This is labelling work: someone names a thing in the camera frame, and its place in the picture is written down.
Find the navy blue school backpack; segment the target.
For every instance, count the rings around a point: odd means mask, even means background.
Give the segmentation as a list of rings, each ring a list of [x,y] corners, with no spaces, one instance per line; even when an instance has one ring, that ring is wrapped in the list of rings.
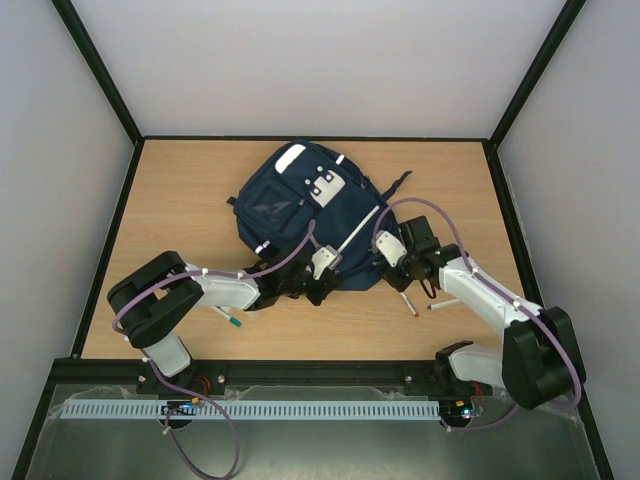
[[[371,250],[376,221],[409,175],[381,192],[345,155],[296,139],[279,147],[227,203],[239,238],[262,259],[299,244],[314,221],[315,240],[339,255],[339,288],[366,291],[383,277],[384,257]]]

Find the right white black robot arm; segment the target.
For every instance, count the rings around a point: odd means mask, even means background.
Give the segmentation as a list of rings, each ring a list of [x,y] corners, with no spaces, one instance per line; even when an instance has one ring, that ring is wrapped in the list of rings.
[[[568,313],[516,295],[490,277],[458,244],[440,244],[427,219],[415,217],[373,244],[386,262],[385,280],[403,292],[414,281],[442,291],[475,313],[501,340],[498,348],[461,341],[435,357],[436,379],[455,392],[468,382],[507,391],[532,410],[563,395],[580,399],[586,372]]]

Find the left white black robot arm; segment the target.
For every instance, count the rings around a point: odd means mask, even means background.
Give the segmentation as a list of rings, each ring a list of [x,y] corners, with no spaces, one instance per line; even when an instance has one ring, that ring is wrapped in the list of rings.
[[[107,301],[116,315],[114,329],[172,378],[192,361],[174,332],[192,309],[257,311],[281,297],[301,296],[319,305],[340,285],[333,272],[340,260],[329,246],[303,248],[278,262],[225,272],[198,268],[166,251],[112,287]]]

